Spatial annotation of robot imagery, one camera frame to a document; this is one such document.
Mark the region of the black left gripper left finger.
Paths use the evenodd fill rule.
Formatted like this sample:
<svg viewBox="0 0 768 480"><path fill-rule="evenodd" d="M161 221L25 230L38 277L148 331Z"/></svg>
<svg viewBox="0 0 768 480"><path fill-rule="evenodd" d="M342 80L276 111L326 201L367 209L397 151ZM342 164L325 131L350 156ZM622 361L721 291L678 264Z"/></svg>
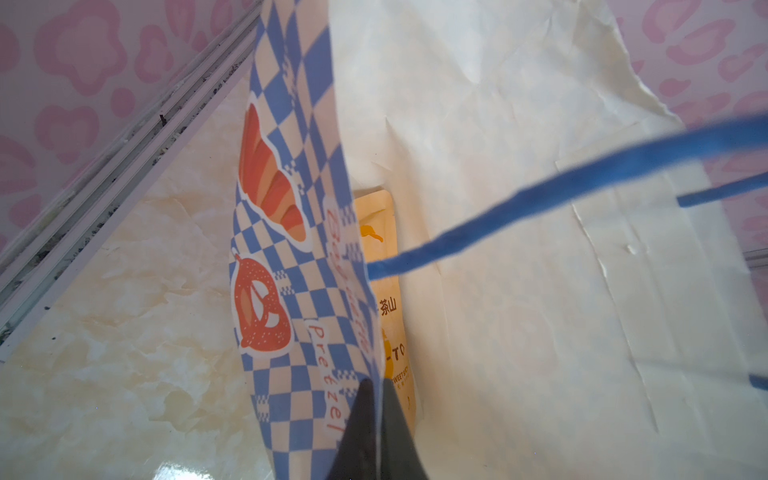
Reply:
<svg viewBox="0 0 768 480"><path fill-rule="evenodd" d="M364 379L355 398L328 480L377 478L374 386Z"/></svg>

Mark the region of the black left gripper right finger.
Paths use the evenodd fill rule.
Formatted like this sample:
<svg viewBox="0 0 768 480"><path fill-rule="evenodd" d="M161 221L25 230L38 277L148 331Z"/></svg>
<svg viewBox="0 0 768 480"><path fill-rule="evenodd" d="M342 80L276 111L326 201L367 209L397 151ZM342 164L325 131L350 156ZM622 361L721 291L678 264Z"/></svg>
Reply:
<svg viewBox="0 0 768 480"><path fill-rule="evenodd" d="M427 480L391 379L382 383L381 464L384 480Z"/></svg>

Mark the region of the blue checkered paper bag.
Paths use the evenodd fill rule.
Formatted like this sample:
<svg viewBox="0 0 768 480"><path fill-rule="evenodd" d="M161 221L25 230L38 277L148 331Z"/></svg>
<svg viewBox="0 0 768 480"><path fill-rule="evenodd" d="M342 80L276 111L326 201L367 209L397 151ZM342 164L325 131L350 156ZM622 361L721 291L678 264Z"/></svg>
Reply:
<svg viewBox="0 0 768 480"><path fill-rule="evenodd" d="M279 479L325 479L384 374L355 200L403 250L680 121L603 1L266 1L230 260ZM700 156L400 278L435 479L763 479L767 325Z"/></svg>

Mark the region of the tan kraft snack pouch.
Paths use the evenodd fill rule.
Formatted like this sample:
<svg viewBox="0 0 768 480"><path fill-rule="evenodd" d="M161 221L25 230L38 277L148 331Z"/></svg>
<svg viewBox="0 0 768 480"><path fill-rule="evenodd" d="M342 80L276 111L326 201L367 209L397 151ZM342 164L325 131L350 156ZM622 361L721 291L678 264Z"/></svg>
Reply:
<svg viewBox="0 0 768 480"><path fill-rule="evenodd" d="M365 261L384 260L398 253L397 228L392 196L379 190L355 200ZM406 339L399 280L390 277L371 283L376 298L382 345L384 377L395 387L410 431L415 430L417 399Z"/></svg>

